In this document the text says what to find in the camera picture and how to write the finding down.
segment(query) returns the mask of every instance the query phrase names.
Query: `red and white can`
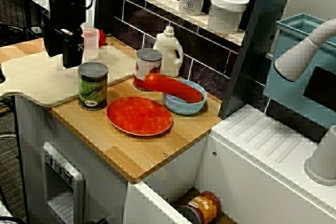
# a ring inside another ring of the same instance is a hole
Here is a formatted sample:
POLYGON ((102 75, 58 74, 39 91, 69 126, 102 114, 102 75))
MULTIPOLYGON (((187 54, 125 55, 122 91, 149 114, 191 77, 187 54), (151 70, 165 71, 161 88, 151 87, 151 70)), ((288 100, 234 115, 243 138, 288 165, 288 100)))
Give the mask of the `red and white can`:
POLYGON ((139 49, 136 53, 133 84, 137 89, 151 91, 144 85, 144 78, 149 73, 159 73, 162 54, 151 48, 139 49))

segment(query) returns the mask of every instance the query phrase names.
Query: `wooden countertop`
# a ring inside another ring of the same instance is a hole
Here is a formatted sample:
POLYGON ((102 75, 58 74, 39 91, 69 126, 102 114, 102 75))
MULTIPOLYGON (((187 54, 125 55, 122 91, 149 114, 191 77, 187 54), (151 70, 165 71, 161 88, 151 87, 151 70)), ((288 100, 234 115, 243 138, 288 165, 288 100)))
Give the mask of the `wooden countertop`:
MULTIPOLYGON (((131 58, 136 51, 115 38, 107 43, 131 58)), ((0 48, 0 63, 44 51, 42 39, 0 48)), ((108 104, 123 97, 143 97, 163 105, 162 94, 143 92, 133 86, 133 78, 108 87, 108 104)), ((116 169, 124 178, 137 183, 156 169, 197 143, 221 121, 217 114, 221 101, 208 94, 202 111, 193 116, 171 112, 173 124, 166 132, 150 137, 133 136, 114 127, 100 111, 87 111, 78 105, 78 99, 50 109, 62 124, 73 131, 93 151, 116 169)))

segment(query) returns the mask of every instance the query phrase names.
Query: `white faucet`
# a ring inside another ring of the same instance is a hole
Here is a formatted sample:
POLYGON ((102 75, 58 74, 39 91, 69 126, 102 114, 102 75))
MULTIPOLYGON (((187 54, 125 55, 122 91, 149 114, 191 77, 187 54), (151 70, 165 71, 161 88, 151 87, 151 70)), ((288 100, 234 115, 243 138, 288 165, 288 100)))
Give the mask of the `white faucet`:
MULTIPOLYGON (((274 62, 275 70, 286 80, 296 81, 322 44, 334 36, 336 19, 321 24, 307 38, 281 55, 274 62)), ((314 154, 306 160, 304 171, 319 184, 336 185, 336 125, 330 127, 314 154)))

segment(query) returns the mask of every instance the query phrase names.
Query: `tin can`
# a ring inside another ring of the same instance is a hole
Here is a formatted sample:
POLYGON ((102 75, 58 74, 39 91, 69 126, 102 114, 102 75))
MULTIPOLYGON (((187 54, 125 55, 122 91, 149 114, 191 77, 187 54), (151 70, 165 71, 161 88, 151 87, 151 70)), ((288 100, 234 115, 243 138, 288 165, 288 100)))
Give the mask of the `tin can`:
POLYGON ((79 105, 86 110, 101 110, 106 106, 109 68, 99 62, 79 66, 79 105))
POLYGON ((204 191, 187 205, 178 209, 180 214, 192 224, 208 224, 215 219, 221 211, 220 201, 210 191, 204 191))
POLYGON ((151 91, 146 88, 143 80, 147 74, 159 72, 162 53, 155 49, 142 48, 138 50, 136 56, 133 85, 142 91, 151 91))

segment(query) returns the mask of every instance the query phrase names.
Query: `wooden cutting board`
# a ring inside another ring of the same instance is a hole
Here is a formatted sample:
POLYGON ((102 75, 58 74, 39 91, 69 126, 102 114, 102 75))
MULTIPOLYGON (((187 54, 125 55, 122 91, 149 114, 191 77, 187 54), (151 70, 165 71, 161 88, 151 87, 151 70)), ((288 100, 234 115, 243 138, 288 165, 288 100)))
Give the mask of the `wooden cutting board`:
MULTIPOLYGON (((134 76, 135 61, 110 45, 99 48, 92 61, 108 66, 109 86, 134 76)), ((0 98, 22 95, 40 106, 54 107, 78 97, 78 67, 64 68, 62 55, 40 52, 5 61, 1 70, 6 80, 0 84, 0 98)))

